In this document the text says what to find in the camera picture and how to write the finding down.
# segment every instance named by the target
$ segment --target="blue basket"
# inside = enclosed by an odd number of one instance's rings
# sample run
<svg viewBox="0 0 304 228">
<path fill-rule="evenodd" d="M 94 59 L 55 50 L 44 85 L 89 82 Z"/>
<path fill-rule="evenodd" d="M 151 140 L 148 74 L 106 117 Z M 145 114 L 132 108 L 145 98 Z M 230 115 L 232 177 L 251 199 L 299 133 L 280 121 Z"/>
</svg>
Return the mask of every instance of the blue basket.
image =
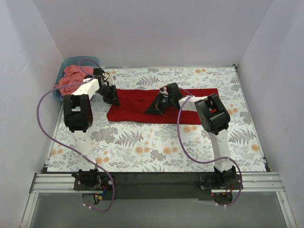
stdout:
<svg viewBox="0 0 304 228">
<path fill-rule="evenodd" d="M 70 66 L 70 65 L 77 65 L 79 64 L 79 61 L 81 59 L 84 59 L 84 58 L 87 58 L 87 59 L 91 59 L 95 62 L 97 62 L 99 64 L 99 60 L 95 57 L 92 57 L 92 56 L 76 56 L 76 57 L 71 57 L 71 58 L 68 58 L 66 59 L 62 64 L 61 64 L 61 68 L 59 70 L 59 73 L 58 73 L 58 77 L 57 77 L 57 80 L 56 80 L 56 85 L 58 85 L 59 81 L 61 78 L 63 78 L 63 76 L 65 75 L 65 68 L 67 66 Z M 83 61 L 83 64 L 82 66 L 88 66 L 88 67 L 97 67 L 95 63 L 91 62 L 91 61 Z M 59 90 L 54 90 L 53 91 L 53 96 L 59 100 L 59 101 L 63 101 L 63 97 L 60 93 Z"/>
</svg>

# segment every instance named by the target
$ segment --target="floral pattern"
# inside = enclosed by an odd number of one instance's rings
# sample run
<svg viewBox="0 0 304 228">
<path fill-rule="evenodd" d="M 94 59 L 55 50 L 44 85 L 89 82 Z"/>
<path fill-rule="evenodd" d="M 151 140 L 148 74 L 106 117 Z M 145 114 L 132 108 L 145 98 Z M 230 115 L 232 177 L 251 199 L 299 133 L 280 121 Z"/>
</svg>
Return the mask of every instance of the floral pattern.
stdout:
<svg viewBox="0 0 304 228">
<path fill-rule="evenodd" d="M 250 115 L 234 68 L 120 68 L 108 69 L 117 88 L 158 89 L 176 82 L 180 87 L 217 88 L 231 121 L 228 143 L 231 158 L 242 171 L 266 171 Z M 90 128 L 95 161 L 116 172 L 213 171 L 213 164 L 192 162 L 183 151 L 175 124 L 110 122 L 110 105 L 99 95 L 91 99 L 94 121 Z M 195 159 L 213 159 L 210 137 L 201 125 L 181 125 L 181 137 Z M 56 139 L 75 147 L 73 137 L 61 117 Z M 48 171 L 78 171 L 79 156 L 54 144 Z"/>
</svg>

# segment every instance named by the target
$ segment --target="pink cloth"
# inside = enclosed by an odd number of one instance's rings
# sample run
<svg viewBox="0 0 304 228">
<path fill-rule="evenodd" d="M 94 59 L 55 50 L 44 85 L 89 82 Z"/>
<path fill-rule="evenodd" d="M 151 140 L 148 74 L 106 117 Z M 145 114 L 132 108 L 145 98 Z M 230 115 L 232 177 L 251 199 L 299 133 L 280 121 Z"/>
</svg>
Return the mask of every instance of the pink cloth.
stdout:
<svg viewBox="0 0 304 228">
<path fill-rule="evenodd" d="M 90 74 L 93 73 L 93 68 L 90 66 L 87 66 L 87 67 L 82 66 L 81 68 Z M 60 87 L 60 86 L 72 85 L 72 84 L 83 82 L 84 77 L 87 75 L 80 69 L 79 66 L 76 66 L 76 65 L 70 65 L 70 66 L 66 67 L 64 72 L 65 72 L 65 76 L 60 79 L 58 85 L 55 85 L 56 88 Z M 72 86 L 72 87 L 62 88 L 59 90 L 60 90 L 61 95 L 64 96 L 64 95 L 74 93 L 79 87 L 80 87 L 80 85 L 76 85 L 76 86 Z"/>
</svg>

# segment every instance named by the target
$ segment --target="red cloth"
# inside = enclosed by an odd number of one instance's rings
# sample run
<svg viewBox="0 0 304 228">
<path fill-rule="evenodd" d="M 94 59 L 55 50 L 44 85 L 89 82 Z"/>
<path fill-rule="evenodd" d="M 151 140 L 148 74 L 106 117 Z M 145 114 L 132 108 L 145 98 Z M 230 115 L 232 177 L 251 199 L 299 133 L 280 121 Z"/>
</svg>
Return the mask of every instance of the red cloth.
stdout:
<svg viewBox="0 0 304 228">
<path fill-rule="evenodd" d="M 194 96 L 208 96 L 219 94 L 218 89 L 187 89 Z M 159 90 L 123 90 L 117 89 L 120 106 L 112 105 L 108 114 L 109 121 L 134 121 L 152 124 L 176 124 L 179 111 L 173 107 L 166 108 L 164 115 L 145 114 L 144 112 L 152 104 Z M 196 112 L 183 111 L 181 124 L 200 124 Z"/>
<path fill-rule="evenodd" d="M 82 66 L 81 67 L 84 71 L 88 72 L 89 74 L 93 73 L 93 68 L 90 66 Z M 70 65 L 65 68 L 64 70 L 65 76 L 60 79 L 58 85 L 55 85 L 55 87 L 60 87 L 60 86 L 66 86 L 66 85 L 73 85 L 77 83 L 81 83 L 84 81 L 84 77 L 87 75 L 85 72 L 83 72 L 79 66 L 76 65 Z M 66 88 L 61 88 L 59 89 L 60 93 L 62 96 L 67 95 L 67 94 L 72 94 L 74 93 L 80 85 L 75 85 L 72 87 L 66 87 Z"/>
</svg>

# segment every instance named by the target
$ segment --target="orange flower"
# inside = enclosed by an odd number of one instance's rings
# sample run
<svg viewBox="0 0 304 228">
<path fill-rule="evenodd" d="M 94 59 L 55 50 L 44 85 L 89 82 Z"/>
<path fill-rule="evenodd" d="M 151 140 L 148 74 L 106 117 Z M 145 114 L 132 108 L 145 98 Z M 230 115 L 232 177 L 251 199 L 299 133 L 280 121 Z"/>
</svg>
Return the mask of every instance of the orange flower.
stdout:
<svg viewBox="0 0 304 228">
<path fill-rule="evenodd" d="M 184 126 L 183 128 L 185 133 L 190 133 L 191 132 L 191 127 L 190 126 Z"/>
<path fill-rule="evenodd" d="M 62 154 L 63 153 L 63 150 L 62 149 L 59 149 L 58 151 L 57 151 L 57 154 Z"/>
<path fill-rule="evenodd" d="M 138 153 L 138 154 L 143 153 L 143 148 L 141 146 L 136 147 L 135 153 Z"/>
<path fill-rule="evenodd" d="M 253 151 L 259 151 L 259 150 L 260 150 L 259 146 L 256 145 L 256 144 L 251 145 L 251 149 L 252 149 Z"/>
<path fill-rule="evenodd" d="M 103 159 L 98 157 L 98 158 L 95 158 L 95 162 L 100 165 L 101 163 L 103 163 Z"/>
<path fill-rule="evenodd" d="M 53 149 L 53 150 L 52 150 L 52 153 L 51 153 L 51 156 L 55 156 L 56 153 L 57 153 L 57 150 Z"/>
<path fill-rule="evenodd" d="M 197 126 L 192 126 L 192 127 L 191 127 L 191 130 L 192 130 L 192 131 L 196 131 L 197 129 L 198 129 Z"/>
<path fill-rule="evenodd" d="M 227 112 L 229 113 L 229 115 L 233 114 L 233 111 L 231 109 L 227 109 Z"/>
<path fill-rule="evenodd" d="M 169 154 L 171 154 L 171 148 L 170 148 L 170 147 L 165 147 L 165 148 L 162 150 L 162 152 L 163 152 L 164 154 L 166 154 L 166 155 L 169 155 Z"/>
</svg>

